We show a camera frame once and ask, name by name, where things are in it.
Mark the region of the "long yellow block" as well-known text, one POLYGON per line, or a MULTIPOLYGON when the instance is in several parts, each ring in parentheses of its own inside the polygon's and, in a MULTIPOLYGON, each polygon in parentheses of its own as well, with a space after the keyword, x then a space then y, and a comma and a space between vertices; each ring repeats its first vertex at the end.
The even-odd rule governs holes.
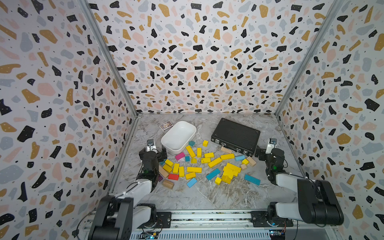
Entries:
POLYGON ((189 155, 190 155, 191 158, 195 158, 195 157, 196 157, 196 154, 195 154, 195 152, 193 151, 193 149, 192 149, 191 146, 186 146, 186 150, 187 150, 187 152, 189 153, 189 155))

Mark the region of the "small yellow cube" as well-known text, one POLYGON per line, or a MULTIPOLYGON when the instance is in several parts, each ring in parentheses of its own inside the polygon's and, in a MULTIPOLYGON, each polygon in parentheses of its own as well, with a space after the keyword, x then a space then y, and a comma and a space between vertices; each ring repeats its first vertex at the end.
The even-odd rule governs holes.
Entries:
POLYGON ((216 185, 220 185, 221 184, 221 182, 222 182, 222 179, 221 178, 219 178, 219 177, 217 177, 216 179, 215 179, 215 184, 216 185))

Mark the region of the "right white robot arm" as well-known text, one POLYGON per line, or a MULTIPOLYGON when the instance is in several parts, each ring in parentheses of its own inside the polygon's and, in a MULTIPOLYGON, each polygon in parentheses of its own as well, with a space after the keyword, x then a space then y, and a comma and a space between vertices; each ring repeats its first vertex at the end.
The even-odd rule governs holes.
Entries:
POLYGON ((302 221, 319 227, 344 223, 344 214, 336 194, 328 181, 311 180, 285 171, 285 153, 278 148, 257 148, 256 156, 266 164, 268 180, 275 186, 297 194, 292 203, 271 202, 266 212, 266 222, 278 226, 285 220, 302 221))

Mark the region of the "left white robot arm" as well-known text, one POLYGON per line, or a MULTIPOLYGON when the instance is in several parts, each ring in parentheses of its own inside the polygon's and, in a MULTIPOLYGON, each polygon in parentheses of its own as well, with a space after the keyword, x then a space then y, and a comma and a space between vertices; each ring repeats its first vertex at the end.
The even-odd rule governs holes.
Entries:
POLYGON ((120 194, 107 195, 100 201, 88 235, 89 240, 128 240, 132 231, 156 228, 159 224, 156 205, 140 201, 156 188, 159 162, 163 152, 146 147, 139 152, 142 162, 136 180, 120 194))

